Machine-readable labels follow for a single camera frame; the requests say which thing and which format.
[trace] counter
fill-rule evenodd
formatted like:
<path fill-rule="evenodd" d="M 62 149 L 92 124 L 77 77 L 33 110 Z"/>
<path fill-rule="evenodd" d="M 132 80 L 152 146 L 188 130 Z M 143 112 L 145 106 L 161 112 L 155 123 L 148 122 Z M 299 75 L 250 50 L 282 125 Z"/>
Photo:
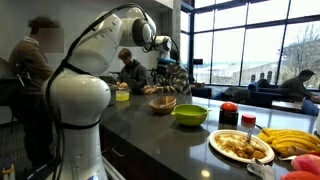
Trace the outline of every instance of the counter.
<path fill-rule="evenodd" d="M 177 104 L 192 103 L 211 109 L 207 120 L 201 126 L 190 128 L 179 125 L 171 115 L 154 115 L 147 103 L 157 97 L 157 94 L 130 95 L 129 101 L 116 102 L 114 106 L 108 107 L 101 116 L 100 124 L 102 131 L 109 133 L 102 132 L 101 141 L 102 144 L 114 141 L 114 144 L 109 144 L 112 149 L 102 145 L 102 150 L 113 151 L 120 157 L 133 152 L 135 155 L 132 159 L 141 162 L 141 166 L 145 164 L 146 167 L 156 168 L 150 172 L 158 175 L 163 174 L 158 172 L 159 169 L 166 172 L 167 176 L 162 179 L 260 179 L 246 170 L 246 164 L 223 156 L 209 144 L 207 138 L 216 130 L 248 130 L 241 126 L 240 120 L 236 127 L 219 124 L 219 110 L 223 102 L 176 95 Z M 256 124 L 261 127 L 290 128 L 312 134 L 315 130 L 316 117 L 246 105 L 239 105 L 238 108 L 239 117 L 245 113 L 253 114 L 257 117 Z M 254 135 L 259 132 L 260 129 L 254 128 Z M 119 151 L 124 152 L 126 149 L 127 152 L 121 155 Z M 277 179 L 292 170 L 290 162 L 280 161 L 277 157 L 270 165 L 276 169 Z"/>

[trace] person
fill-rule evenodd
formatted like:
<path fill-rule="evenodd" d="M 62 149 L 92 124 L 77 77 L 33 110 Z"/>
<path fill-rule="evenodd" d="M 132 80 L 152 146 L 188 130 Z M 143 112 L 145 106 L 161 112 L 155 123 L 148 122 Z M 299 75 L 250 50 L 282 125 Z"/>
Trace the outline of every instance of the person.
<path fill-rule="evenodd" d="M 180 66 L 177 52 L 173 50 L 171 53 L 171 59 L 176 60 L 177 63 L 167 65 L 167 75 L 160 76 L 155 86 L 145 86 L 145 94 L 164 92 L 191 95 L 188 71 Z"/>
<path fill-rule="evenodd" d="M 140 88 L 148 85 L 147 69 L 137 60 L 132 59 L 132 53 L 129 49 L 123 48 L 118 54 L 118 58 L 125 65 L 117 77 L 117 85 L 120 88 L 127 88 L 125 79 L 135 79 Z"/>
<path fill-rule="evenodd" d="M 315 73 L 311 70 L 303 70 L 299 73 L 297 77 L 291 78 L 283 82 L 279 88 L 290 90 L 289 95 L 294 98 L 295 101 L 300 101 L 304 98 L 311 99 L 314 102 L 320 102 L 317 95 L 312 94 L 308 91 L 303 83 L 308 81 Z"/>
<path fill-rule="evenodd" d="M 53 73 L 43 53 L 50 49 L 51 43 L 54 44 L 53 28 L 58 31 L 60 23 L 46 16 L 38 16 L 29 20 L 28 26 L 31 28 L 29 36 L 25 36 L 15 46 L 8 62 L 13 71 L 18 73 L 14 67 L 24 60 L 31 60 L 25 66 L 30 79 L 24 87 L 19 88 L 10 107 L 17 120 L 23 124 L 27 157 L 33 168 L 37 168 L 54 158 L 50 151 L 53 141 L 52 121 L 41 87 Z"/>

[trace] white plate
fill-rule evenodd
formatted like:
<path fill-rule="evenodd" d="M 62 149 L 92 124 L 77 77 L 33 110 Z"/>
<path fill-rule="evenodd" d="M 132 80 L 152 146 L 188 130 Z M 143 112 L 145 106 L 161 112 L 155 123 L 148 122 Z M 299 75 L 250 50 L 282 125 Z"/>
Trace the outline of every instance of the white plate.
<path fill-rule="evenodd" d="M 244 133 L 244 132 L 241 132 L 241 131 L 235 131 L 235 130 L 218 130 L 218 131 L 215 131 L 215 132 L 210 134 L 209 142 L 210 142 L 211 146 L 214 149 L 216 149 L 217 151 L 219 151 L 221 154 L 223 154 L 223 155 L 225 155 L 225 156 L 227 156 L 227 157 L 229 157 L 231 159 L 240 161 L 240 162 L 251 163 L 251 159 L 241 158 L 241 157 L 238 157 L 238 156 L 236 156 L 234 154 L 228 153 L 228 152 L 222 150 L 217 145 L 217 143 L 215 141 L 215 136 L 223 135 L 223 134 L 240 135 L 240 136 L 247 137 L 247 133 Z M 257 138 L 256 136 L 253 136 L 253 135 L 251 136 L 251 141 L 255 142 L 255 143 L 258 143 L 259 145 L 261 145 L 266 150 L 266 157 L 264 157 L 263 159 L 259 159 L 260 162 L 268 163 L 268 162 L 270 162 L 270 161 L 272 161 L 274 159 L 274 152 L 273 152 L 272 148 L 267 143 L 265 143 L 264 141 L 260 140 L 259 138 Z"/>

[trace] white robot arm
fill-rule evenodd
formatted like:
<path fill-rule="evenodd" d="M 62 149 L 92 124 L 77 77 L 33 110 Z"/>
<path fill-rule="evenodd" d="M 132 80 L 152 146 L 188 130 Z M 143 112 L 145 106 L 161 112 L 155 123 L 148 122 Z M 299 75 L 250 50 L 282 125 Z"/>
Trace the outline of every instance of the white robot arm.
<path fill-rule="evenodd" d="M 114 14 L 128 7 L 126 18 Z M 60 109 L 55 123 L 62 127 L 57 132 L 64 137 L 58 138 L 62 139 L 57 148 L 62 159 L 58 175 L 55 171 L 48 179 L 108 179 L 101 157 L 99 120 L 111 94 L 97 76 L 108 69 L 119 46 L 161 51 L 159 58 L 169 60 L 170 38 L 155 34 L 153 20 L 139 6 L 128 4 L 101 13 L 71 45 L 67 57 L 42 87 L 50 112 L 53 105 Z"/>

